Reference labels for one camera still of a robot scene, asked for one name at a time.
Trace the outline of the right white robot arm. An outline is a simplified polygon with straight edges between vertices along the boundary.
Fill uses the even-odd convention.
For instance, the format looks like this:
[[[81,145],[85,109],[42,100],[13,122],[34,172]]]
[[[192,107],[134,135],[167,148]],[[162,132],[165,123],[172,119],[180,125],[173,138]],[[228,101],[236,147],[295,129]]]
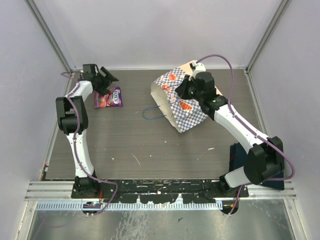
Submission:
[[[185,75],[175,91],[183,100],[196,100],[202,112],[228,130],[244,148],[244,165],[219,177],[220,193],[231,197],[239,186],[259,185],[284,171],[283,142],[252,127],[226,97],[217,93],[214,84],[212,74],[202,71],[195,76]]]

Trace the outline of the purple candy snack packet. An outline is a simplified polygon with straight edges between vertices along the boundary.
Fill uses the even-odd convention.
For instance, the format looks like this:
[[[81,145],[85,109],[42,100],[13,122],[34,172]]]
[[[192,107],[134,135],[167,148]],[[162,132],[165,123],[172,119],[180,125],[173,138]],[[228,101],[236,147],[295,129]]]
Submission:
[[[109,90],[106,95],[94,92],[94,108],[123,107],[122,90],[119,86]]]

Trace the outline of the checkered paper bag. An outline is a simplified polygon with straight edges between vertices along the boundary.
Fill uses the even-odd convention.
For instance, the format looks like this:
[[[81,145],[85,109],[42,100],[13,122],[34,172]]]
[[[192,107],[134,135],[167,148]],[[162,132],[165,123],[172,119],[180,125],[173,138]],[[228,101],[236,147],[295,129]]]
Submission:
[[[215,80],[210,72],[200,72],[195,78],[190,77],[190,63],[181,65],[158,77],[150,87],[150,94],[169,123],[179,132],[184,133],[199,125],[210,114],[226,104],[226,98],[215,86]],[[198,80],[200,99],[181,99],[175,92],[183,80]]]

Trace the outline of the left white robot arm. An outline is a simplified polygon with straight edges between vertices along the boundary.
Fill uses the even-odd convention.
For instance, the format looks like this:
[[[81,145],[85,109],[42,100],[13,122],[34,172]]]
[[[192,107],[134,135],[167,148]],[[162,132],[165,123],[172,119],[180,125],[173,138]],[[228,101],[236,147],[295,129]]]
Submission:
[[[105,96],[110,92],[109,86],[118,79],[105,67],[92,63],[82,66],[78,79],[73,78],[74,73],[61,74],[75,81],[75,86],[65,96],[55,100],[57,124],[71,147],[75,165],[74,191],[83,192],[88,198],[95,198],[100,193],[102,181],[97,178],[88,150],[89,118],[85,100],[93,92]]]

